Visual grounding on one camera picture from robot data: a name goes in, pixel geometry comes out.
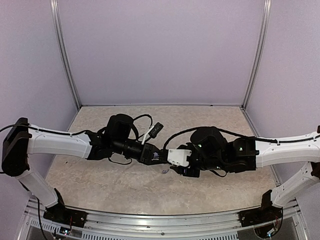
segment aluminum frame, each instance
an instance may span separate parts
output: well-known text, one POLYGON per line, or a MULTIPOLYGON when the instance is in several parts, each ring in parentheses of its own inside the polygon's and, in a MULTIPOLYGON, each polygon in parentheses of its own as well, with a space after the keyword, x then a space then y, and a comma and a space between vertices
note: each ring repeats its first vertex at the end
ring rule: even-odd
POLYGON ((208 104, 208 103, 187 103, 187 104, 171 104, 171 103, 166 103, 166 104, 161 104, 161 103, 135 103, 135 104, 84 104, 82 107, 128 107, 128 106, 200 106, 200 107, 237 107, 240 108, 240 104, 208 104))
POLYGON ((256 48, 254 62, 253 62, 252 70, 250 73, 249 83, 248 83, 248 86, 247 86, 247 89, 245 92, 245 96, 243 99, 243 103, 242 103, 243 109, 247 108, 250 97, 252 95, 252 91, 254 89, 261 57, 263 54, 265 40, 266 40, 266 36, 267 36, 267 29, 268 29, 268 23, 269 23, 269 18, 270 18, 270 10, 271 10, 271 0, 264 0, 264 8, 263 8, 260 34, 259 34, 259 39, 258 39, 258 46, 256 48))
MULTIPOLYGON (((257 131, 257 129, 255 128, 253 122, 251 121, 251 118, 249 117, 249 115, 247 114, 246 110, 244 110, 242 107, 240 108, 245 120, 247 121, 247 123, 249 124, 249 127, 251 129, 251 131, 253 132, 253 134, 256 136, 256 137, 259 137, 259 133, 257 131)), ((273 174, 273 179, 275 181, 275 185, 277 187, 279 187, 281 185, 281 181, 280 181, 280 178, 279 178, 279 174, 277 172, 277 169, 275 168, 274 165, 270 165, 270 169, 271 169, 271 172, 273 174)))
MULTIPOLYGON (((136 215, 121 214, 103 211, 88 210, 82 208, 69 208, 86 211, 87 221, 84 228, 73 227, 78 237, 73 239, 166 239, 166 240, 204 240, 204 239, 232 239, 238 237, 238 231, 251 229, 264 225, 241 227, 238 217, 239 210, 188 214, 188 215, 136 215)), ((44 213, 45 207, 40 205, 40 215, 44 213)), ((296 200, 290 201, 283 209, 283 218, 293 218, 300 240, 308 240, 307 233, 303 232, 303 221, 296 200)), ((60 227, 68 227, 60 223, 52 222, 41 217, 44 230, 53 232, 60 227)), ((26 240, 31 227, 40 228, 38 221, 38 203, 32 197, 25 209, 20 221, 20 232, 17 240, 26 240)))
POLYGON ((67 55, 67 50, 64 42, 64 36, 63 36, 63 31, 62 31, 62 26, 60 21, 58 0, 50 0, 50 5, 51 5, 51 12, 52 12, 53 24, 55 28, 56 39, 57 39, 57 43, 58 43, 58 47, 61 55, 63 68, 65 71, 68 85, 70 87, 74 104, 77 110, 79 111, 80 108, 82 107, 82 104, 80 101, 80 97, 77 91, 74 78, 71 73, 70 63, 67 55))

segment white cable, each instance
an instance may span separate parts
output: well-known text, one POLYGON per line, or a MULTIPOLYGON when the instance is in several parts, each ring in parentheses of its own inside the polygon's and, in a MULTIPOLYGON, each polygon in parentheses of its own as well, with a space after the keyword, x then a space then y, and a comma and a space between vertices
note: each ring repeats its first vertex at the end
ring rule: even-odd
POLYGON ((146 138, 147 138, 147 136, 148 136, 148 133, 150 133, 151 130, 152 130, 154 127, 155 127, 155 126, 151 126, 151 127, 145 132, 145 134, 143 135, 142 142, 141 142, 142 145, 145 144, 145 141, 146 141, 146 138))

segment black cable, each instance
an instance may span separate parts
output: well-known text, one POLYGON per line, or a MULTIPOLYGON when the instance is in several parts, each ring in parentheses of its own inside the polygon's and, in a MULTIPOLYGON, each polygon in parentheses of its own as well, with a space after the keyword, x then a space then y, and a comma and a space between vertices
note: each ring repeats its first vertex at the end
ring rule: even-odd
POLYGON ((132 163, 132 159, 130 158, 130 162, 127 162, 127 163, 122 163, 122 162, 117 162, 117 161, 112 161, 110 159, 110 157, 108 157, 108 160, 111 162, 111 163, 114 163, 114 164, 119 164, 119 165, 129 165, 132 163))
POLYGON ((278 232, 280 232, 280 229, 282 227, 282 223, 284 221, 284 208, 282 208, 281 210, 281 222, 280 222, 280 226, 279 228, 276 230, 276 232, 271 236, 271 237, 274 237, 278 232))
MULTIPOLYGON (((154 121, 153 121, 153 119, 152 119, 152 116, 149 115, 149 114, 139 115, 139 116, 137 116, 136 118, 133 119, 133 122, 136 121, 136 120, 138 120, 138 119, 140 119, 140 118, 142 118, 142 117, 148 117, 148 118, 150 119, 150 128, 151 128, 151 126, 153 125, 154 121)), ((145 134, 141 134, 141 135, 139 135, 138 137, 136 136, 136 139, 135 139, 135 140, 136 140, 137 142, 141 143, 142 141, 140 141, 139 139, 140 139, 143 135, 145 135, 145 134)))
POLYGON ((227 176, 227 172, 225 171, 225 175, 220 175, 219 173, 217 173, 215 170, 210 170, 210 172, 214 173, 215 175, 217 175, 220 178, 224 178, 225 176, 227 176))
POLYGON ((39 131, 39 132, 50 133, 50 134, 58 134, 58 135, 64 135, 64 136, 75 136, 75 135, 79 135, 79 134, 85 133, 87 131, 92 133, 92 131, 90 131, 88 129, 82 130, 82 131, 79 131, 79 132, 75 132, 75 133, 51 131, 51 130, 46 130, 46 129, 41 129, 41 128, 38 129, 36 127, 30 126, 30 125, 25 125, 25 124, 11 124, 11 125, 5 126, 5 127, 0 129, 0 133, 2 131, 6 130, 6 129, 13 128, 13 127, 24 127, 24 128, 32 129, 32 130, 39 131))
POLYGON ((148 137, 144 142, 146 143, 146 142, 148 142, 150 139, 152 139, 152 137, 150 136, 150 137, 148 137))
POLYGON ((177 132, 175 134, 173 134, 171 137, 169 137, 167 139, 167 141, 165 141, 164 145, 163 145, 163 150, 166 150, 166 147, 167 145, 169 144, 169 142, 174 139, 175 137, 179 136, 179 135, 182 135, 182 134, 185 134, 185 133, 189 133, 189 132, 192 132, 192 131, 195 131, 195 130, 198 130, 200 128, 205 128, 204 126, 197 126, 197 127, 193 127, 193 128, 189 128, 189 129, 186 129, 186 130, 183 130, 183 131, 180 131, 180 132, 177 132))
POLYGON ((40 229, 41 229, 41 232, 42 232, 44 239, 48 240, 48 238, 45 235, 44 229, 42 228, 41 217, 40 217, 40 201, 38 198, 37 198, 37 201, 38 201, 38 218, 39 218, 40 229))
MULTIPOLYGON (((197 127, 192 127, 192 128, 177 132, 177 133, 173 134, 171 137, 169 137, 167 139, 167 141, 165 141, 165 143, 163 145, 163 149, 165 150, 167 145, 169 144, 169 142, 172 139, 174 139, 175 137, 177 137, 179 135, 182 135, 182 134, 185 134, 185 133, 188 133, 188 132, 192 132, 192 131, 201 129, 201 128, 210 128, 210 127, 209 126, 197 126, 197 127)), ((306 141, 310 141, 310 140, 313 140, 313 139, 320 138, 320 134, 319 134, 319 135, 315 136, 314 138, 313 137, 309 137, 309 138, 303 138, 303 139, 298 139, 298 140, 278 141, 277 139, 265 139, 265 138, 255 137, 255 136, 246 136, 246 135, 242 135, 242 134, 239 134, 239 133, 236 133, 236 132, 224 130, 224 129, 221 129, 221 128, 217 128, 217 129, 222 133, 229 134, 229 135, 232 135, 232 136, 236 136, 236 137, 240 137, 240 138, 244 138, 244 139, 250 139, 250 140, 254 139, 255 141, 265 142, 265 143, 272 143, 272 144, 299 143, 299 142, 306 142, 306 141)))
POLYGON ((8 125, 8 126, 5 126, 3 128, 0 129, 0 133, 6 129, 9 129, 9 128, 13 128, 13 127, 25 127, 25 128, 28 128, 28 129, 33 129, 33 130, 38 130, 37 128, 33 127, 33 126, 29 126, 29 125, 24 125, 24 124, 11 124, 11 125, 8 125))
POLYGON ((154 121, 153 121, 153 119, 152 119, 152 116, 149 115, 149 114, 142 114, 142 115, 140 115, 140 116, 137 116, 136 118, 133 119, 133 121, 138 120, 138 119, 140 119, 140 118, 142 118, 142 117, 148 117, 148 118, 150 119, 150 121, 151 121, 150 127, 153 125, 154 121))

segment robotic arm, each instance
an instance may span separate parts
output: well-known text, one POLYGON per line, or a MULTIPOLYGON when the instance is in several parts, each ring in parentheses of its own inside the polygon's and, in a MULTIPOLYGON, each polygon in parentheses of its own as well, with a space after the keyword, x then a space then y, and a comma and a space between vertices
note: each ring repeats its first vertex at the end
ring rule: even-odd
MULTIPOLYGON (((84 226, 87 213, 65 207, 58 190, 47 184, 45 179, 28 163, 29 154, 68 155, 87 160, 110 158, 113 153, 133 158, 145 165, 163 164, 155 158, 160 150, 149 143, 138 142, 138 130, 132 117, 114 115, 106 127, 98 132, 84 130, 77 133, 55 131, 28 123, 20 118, 3 141, 2 170, 15 177, 25 189, 35 195, 46 207, 45 219, 77 227, 84 226), (136 139, 129 139, 133 130, 136 139)), ((157 123, 148 132, 155 138, 162 129, 157 123)))
MULTIPOLYGON (((30 125, 26 118, 20 118, 4 139, 2 170, 16 177, 42 202, 46 207, 44 218, 67 225, 72 219, 72 225, 77 227, 84 226, 87 213, 66 208, 60 193, 29 166, 28 154, 49 153, 101 160, 117 153, 145 165, 171 164, 171 169, 178 174, 196 178, 204 170, 240 173, 273 164, 305 162, 288 181, 262 196, 261 207, 239 213, 243 227, 272 221, 275 216, 280 218, 287 202, 302 189, 320 182, 320 129, 304 136, 268 139, 243 136, 214 126, 196 127, 173 135, 160 150, 145 142, 146 136, 138 142, 139 133, 133 122, 132 117, 118 114, 98 132, 70 133, 40 128, 30 125), (129 138, 131 130, 135 139, 129 138), (174 137, 192 131, 190 142, 178 149, 166 148, 174 137), (239 138, 227 142, 221 132, 239 138)), ((157 123, 147 133, 155 138, 162 127, 157 123)))

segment light purple wall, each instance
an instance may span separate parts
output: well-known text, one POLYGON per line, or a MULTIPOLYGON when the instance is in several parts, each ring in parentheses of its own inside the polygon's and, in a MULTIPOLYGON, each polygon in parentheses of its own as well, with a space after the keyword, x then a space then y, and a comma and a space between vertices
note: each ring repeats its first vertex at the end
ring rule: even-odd
POLYGON ((62 0, 84 105, 241 105, 264 0, 62 0))
MULTIPOLYGON (((1 3, 0 22, 0 128, 27 117, 33 124, 66 130, 76 108, 59 54, 50 2, 7 0, 1 3)), ((1 146, 7 133, 0 133, 1 146)), ((30 156, 29 162, 45 176, 52 157, 30 156)), ((17 180, 0 175, 1 240, 14 239, 28 199, 17 180)))
MULTIPOLYGON (((273 1, 248 114, 263 137, 288 137, 320 125, 320 4, 273 1)), ((281 164, 283 181, 300 164, 281 164)), ((320 185, 297 198, 312 240, 320 235, 320 185)))

